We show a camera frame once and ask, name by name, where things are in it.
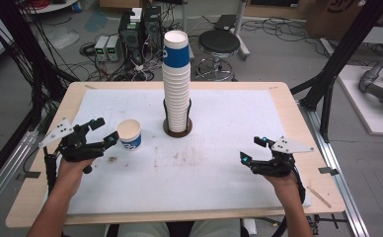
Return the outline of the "black round stool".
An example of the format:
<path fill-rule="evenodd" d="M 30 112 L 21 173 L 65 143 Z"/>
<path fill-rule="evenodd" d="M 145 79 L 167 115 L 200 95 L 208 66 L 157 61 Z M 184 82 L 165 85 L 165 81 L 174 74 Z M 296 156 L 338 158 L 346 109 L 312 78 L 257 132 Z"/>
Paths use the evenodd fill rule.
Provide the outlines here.
<path fill-rule="evenodd" d="M 240 47 L 238 38 L 224 30 L 212 30 L 198 37 L 198 48 L 207 55 L 195 67 L 195 79 L 225 81 L 235 79 L 232 65 L 227 58 L 235 55 Z"/>

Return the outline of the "black tape strip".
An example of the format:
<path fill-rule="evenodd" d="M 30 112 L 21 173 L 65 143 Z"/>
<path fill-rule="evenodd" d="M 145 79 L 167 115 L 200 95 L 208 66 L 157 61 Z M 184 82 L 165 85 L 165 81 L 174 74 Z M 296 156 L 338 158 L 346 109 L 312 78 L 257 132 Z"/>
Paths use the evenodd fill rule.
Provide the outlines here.
<path fill-rule="evenodd" d="M 40 172 L 27 172 L 18 174 L 16 177 L 17 181 L 24 181 L 25 179 L 37 179 L 40 176 Z"/>
<path fill-rule="evenodd" d="M 318 170 L 321 174 L 330 174 L 331 176 L 334 176 L 340 173 L 337 169 L 333 169 L 331 167 L 322 167 L 322 168 L 318 168 Z"/>

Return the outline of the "blue banded paper cup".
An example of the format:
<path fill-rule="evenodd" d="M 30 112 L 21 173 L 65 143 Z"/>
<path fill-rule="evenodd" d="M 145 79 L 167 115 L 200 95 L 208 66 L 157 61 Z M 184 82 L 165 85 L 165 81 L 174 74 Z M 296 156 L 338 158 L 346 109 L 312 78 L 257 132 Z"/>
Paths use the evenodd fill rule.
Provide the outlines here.
<path fill-rule="evenodd" d="M 126 119 L 116 128 L 122 146 L 133 151 L 141 145 L 141 127 L 136 119 Z"/>

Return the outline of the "brown cardboard box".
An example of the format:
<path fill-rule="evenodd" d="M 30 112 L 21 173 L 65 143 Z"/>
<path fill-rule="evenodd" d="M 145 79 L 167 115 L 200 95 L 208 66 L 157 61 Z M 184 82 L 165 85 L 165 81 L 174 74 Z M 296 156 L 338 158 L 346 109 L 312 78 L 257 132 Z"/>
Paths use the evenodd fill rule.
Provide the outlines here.
<path fill-rule="evenodd" d="M 305 29 L 312 38 L 342 40 L 350 29 L 361 29 L 383 0 L 316 0 Z"/>

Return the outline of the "light wooden table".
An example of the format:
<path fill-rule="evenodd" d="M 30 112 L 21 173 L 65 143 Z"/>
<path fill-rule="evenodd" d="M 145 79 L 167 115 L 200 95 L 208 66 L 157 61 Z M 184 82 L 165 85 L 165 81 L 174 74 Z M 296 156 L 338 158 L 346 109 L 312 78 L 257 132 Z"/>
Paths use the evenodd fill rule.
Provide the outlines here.
<path fill-rule="evenodd" d="M 54 122 L 62 119 L 74 119 L 78 113 L 85 93 L 92 89 L 116 90 L 161 90 L 164 86 L 158 81 L 152 82 L 74 82 L 72 83 L 59 106 Z M 298 105 L 291 95 L 288 86 L 282 82 L 192 82 L 192 90 L 268 90 L 276 107 L 280 121 L 284 128 L 284 137 L 304 143 L 314 148 L 313 152 L 294 153 L 295 164 L 301 174 L 306 189 L 304 201 L 305 211 L 313 213 L 337 213 L 345 209 L 345 204 L 332 177 L 321 174 L 318 168 L 325 167 L 324 159 L 318 150 L 310 130 L 301 115 Z M 327 208 L 316 198 L 307 187 L 313 188 L 332 208 Z M 266 215 L 281 215 L 283 209 L 256 208 L 256 209 L 227 209 L 227 210 L 193 210 L 186 212 L 151 212 L 151 213 L 108 213 L 108 214 L 71 214 L 68 211 L 65 220 L 68 225 L 105 224 L 124 222 L 154 222 L 154 221 L 184 221 L 221 218 L 256 217 Z"/>

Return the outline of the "small white box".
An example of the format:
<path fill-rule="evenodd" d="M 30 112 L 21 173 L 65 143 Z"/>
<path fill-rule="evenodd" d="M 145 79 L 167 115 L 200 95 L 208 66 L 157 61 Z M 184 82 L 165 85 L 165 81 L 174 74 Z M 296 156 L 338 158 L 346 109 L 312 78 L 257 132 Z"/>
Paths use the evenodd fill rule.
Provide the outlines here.
<path fill-rule="evenodd" d="M 139 23 L 142 18 L 142 9 L 141 8 L 132 8 L 129 20 L 131 23 Z"/>

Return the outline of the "stack of white cups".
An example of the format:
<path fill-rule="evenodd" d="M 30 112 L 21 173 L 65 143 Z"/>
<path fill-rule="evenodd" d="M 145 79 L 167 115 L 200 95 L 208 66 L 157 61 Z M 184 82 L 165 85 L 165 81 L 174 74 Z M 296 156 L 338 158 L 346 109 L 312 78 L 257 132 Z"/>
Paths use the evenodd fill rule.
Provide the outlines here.
<path fill-rule="evenodd" d="M 164 34 L 162 70 L 168 128 L 183 132 L 188 127 L 191 81 L 189 39 L 185 32 Z"/>

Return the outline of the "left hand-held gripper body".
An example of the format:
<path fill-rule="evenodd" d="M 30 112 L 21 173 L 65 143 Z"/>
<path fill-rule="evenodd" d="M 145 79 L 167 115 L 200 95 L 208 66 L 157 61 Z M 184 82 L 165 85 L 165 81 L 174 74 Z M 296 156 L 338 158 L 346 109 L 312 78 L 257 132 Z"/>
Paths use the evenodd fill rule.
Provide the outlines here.
<path fill-rule="evenodd" d="M 57 151 L 69 162 L 80 162 L 102 157 L 105 151 L 100 142 L 87 143 L 86 135 L 81 130 L 83 124 L 72 125 L 67 118 L 63 118 L 44 139 L 38 144 L 39 148 L 59 140 Z"/>

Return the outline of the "person's right hand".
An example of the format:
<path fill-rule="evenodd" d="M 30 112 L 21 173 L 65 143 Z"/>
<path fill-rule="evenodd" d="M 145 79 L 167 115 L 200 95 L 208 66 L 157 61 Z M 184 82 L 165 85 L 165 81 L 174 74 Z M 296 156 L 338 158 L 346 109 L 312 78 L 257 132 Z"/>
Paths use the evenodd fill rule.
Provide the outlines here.
<path fill-rule="evenodd" d="M 266 176 L 266 179 L 272 184 L 279 198 L 298 196 L 298 186 L 293 174 L 289 174 L 285 177 Z"/>

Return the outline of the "aluminium floor rail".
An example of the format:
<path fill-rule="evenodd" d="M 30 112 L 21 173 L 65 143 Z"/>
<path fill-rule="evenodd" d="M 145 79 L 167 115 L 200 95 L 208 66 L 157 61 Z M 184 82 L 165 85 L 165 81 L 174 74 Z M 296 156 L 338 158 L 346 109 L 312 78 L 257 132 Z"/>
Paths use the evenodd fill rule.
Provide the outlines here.
<path fill-rule="evenodd" d="M 308 127 L 313 134 L 314 140 L 319 148 L 320 153 L 328 168 L 336 170 L 337 172 L 332 175 L 333 180 L 337 185 L 345 204 L 345 219 L 347 220 L 348 226 L 351 230 L 353 237 L 370 237 L 366 225 L 361 217 L 361 214 L 357 208 L 355 200 L 351 194 L 349 186 L 345 180 L 345 176 L 338 158 L 333 150 L 330 142 L 327 142 L 323 135 L 320 133 L 320 118 L 316 112 L 308 111 L 307 109 L 299 106 L 299 110 Z"/>
<path fill-rule="evenodd" d="M 5 191 L 18 169 L 23 166 L 24 160 L 29 157 L 30 151 L 36 147 L 38 132 L 27 131 L 7 156 L 5 164 L 0 169 L 0 196 Z"/>

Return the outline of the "grey power supply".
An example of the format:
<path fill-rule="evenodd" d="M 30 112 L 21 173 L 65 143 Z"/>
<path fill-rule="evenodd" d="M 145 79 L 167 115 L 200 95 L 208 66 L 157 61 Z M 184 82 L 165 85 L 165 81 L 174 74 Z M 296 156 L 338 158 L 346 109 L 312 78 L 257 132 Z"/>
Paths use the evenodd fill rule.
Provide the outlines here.
<path fill-rule="evenodd" d="M 107 53 L 107 42 L 109 38 L 105 36 L 99 37 L 97 40 L 94 50 L 96 53 L 96 57 L 99 61 L 108 61 L 108 53 Z"/>
<path fill-rule="evenodd" d="M 107 52 L 110 61 L 118 61 L 121 55 L 121 48 L 118 36 L 110 36 L 107 43 Z"/>

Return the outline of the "dark round cup holder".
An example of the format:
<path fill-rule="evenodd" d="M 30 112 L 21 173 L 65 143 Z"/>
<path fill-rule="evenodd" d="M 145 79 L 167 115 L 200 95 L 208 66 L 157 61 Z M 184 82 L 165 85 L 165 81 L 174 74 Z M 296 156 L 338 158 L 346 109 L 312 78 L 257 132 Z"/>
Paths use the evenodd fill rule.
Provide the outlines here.
<path fill-rule="evenodd" d="M 192 131 L 192 119 L 190 112 L 192 101 L 188 100 L 184 108 L 170 108 L 166 100 L 163 101 L 165 119 L 163 121 L 164 131 L 171 137 L 185 137 Z"/>

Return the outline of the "white stand pole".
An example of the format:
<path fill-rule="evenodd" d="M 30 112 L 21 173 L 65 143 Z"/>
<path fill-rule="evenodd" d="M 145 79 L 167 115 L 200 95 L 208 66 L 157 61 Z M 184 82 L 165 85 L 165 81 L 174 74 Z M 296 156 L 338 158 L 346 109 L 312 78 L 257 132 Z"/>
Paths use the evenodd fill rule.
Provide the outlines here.
<path fill-rule="evenodd" d="M 239 53 L 243 60 L 246 60 L 251 55 L 250 51 L 248 50 L 247 46 L 245 45 L 244 41 L 241 38 L 241 29 L 242 29 L 246 4 L 247 4 L 247 0 L 239 0 L 238 10 L 236 14 L 236 24 L 233 31 L 233 34 L 237 37 L 237 39 L 240 42 Z"/>

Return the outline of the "white floor platform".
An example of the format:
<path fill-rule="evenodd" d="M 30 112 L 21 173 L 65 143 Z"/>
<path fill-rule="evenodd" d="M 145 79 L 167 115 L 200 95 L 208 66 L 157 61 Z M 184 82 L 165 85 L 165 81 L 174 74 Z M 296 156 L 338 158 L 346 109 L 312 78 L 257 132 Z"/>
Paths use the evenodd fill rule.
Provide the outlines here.
<path fill-rule="evenodd" d="M 347 65 L 339 75 L 339 82 L 368 133 L 383 135 L 383 104 L 358 89 L 360 77 L 367 70 L 366 66 Z"/>

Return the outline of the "person's left hand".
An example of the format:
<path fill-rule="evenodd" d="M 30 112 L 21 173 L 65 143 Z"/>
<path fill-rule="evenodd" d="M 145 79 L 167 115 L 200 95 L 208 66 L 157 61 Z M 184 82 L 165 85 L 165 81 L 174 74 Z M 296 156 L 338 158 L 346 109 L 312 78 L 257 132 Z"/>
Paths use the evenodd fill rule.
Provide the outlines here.
<path fill-rule="evenodd" d="M 72 198 L 81 183 L 83 170 L 91 166 L 92 160 L 84 160 L 81 162 L 68 162 L 65 159 L 60 161 L 58 176 L 53 188 L 55 194 L 66 198 Z"/>

